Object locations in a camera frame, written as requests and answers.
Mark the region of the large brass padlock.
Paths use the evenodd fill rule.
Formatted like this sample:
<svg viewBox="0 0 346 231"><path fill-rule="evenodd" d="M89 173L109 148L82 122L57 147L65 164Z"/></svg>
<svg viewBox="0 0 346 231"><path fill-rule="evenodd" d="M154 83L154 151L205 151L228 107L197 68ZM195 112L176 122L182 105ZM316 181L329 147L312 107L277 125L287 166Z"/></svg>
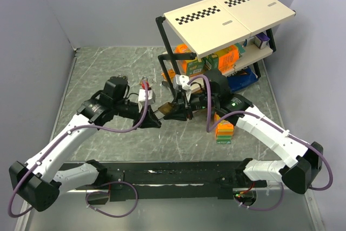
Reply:
<svg viewBox="0 0 346 231"><path fill-rule="evenodd" d="M158 111L163 114L163 118L165 120L171 119L172 115L174 114L176 110L176 105L171 102L166 102L160 107L158 107Z"/></svg>

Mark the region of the medium brass padlock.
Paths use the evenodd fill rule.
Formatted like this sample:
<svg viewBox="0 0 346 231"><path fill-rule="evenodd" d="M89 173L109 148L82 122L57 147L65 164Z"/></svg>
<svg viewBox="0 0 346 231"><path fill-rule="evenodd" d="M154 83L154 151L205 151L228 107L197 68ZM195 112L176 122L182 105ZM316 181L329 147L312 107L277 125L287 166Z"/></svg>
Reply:
<svg viewBox="0 0 346 231"><path fill-rule="evenodd" d="M142 88L149 87L148 78L142 77L139 84L142 86Z"/></svg>

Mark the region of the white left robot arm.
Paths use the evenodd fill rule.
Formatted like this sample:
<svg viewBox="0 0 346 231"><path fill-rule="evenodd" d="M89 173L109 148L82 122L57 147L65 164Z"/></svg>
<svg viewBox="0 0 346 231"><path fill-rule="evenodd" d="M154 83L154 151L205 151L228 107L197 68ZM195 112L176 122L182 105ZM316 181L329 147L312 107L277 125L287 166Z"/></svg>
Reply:
<svg viewBox="0 0 346 231"><path fill-rule="evenodd" d="M60 168L85 140L101 129L109 131L104 125L115 116L133 120L128 131L160 128L150 107L155 98L147 78L141 80L137 102L127 99L129 89L125 77L109 78L102 90L82 103L66 127L46 147L25 163L13 163L9 174L14 194L42 212L70 190L81 186L104 187L108 170L95 160L69 170L61 171Z"/></svg>

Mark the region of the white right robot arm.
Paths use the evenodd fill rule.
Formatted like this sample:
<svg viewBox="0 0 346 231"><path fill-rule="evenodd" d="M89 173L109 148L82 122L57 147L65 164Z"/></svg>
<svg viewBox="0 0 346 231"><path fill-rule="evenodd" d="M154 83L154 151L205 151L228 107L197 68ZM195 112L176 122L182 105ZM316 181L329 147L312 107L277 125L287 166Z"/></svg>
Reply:
<svg viewBox="0 0 346 231"><path fill-rule="evenodd" d="M298 194L312 189L313 180L325 164L323 147L318 142L301 140L274 123L244 96L233 93L219 70L193 78L175 75L168 84L175 95L174 107L168 115L175 120L186 120L193 111L205 108L208 120L212 114L218 115L257 138L279 157L273 161L244 160L236 173L240 186L276 181Z"/></svg>

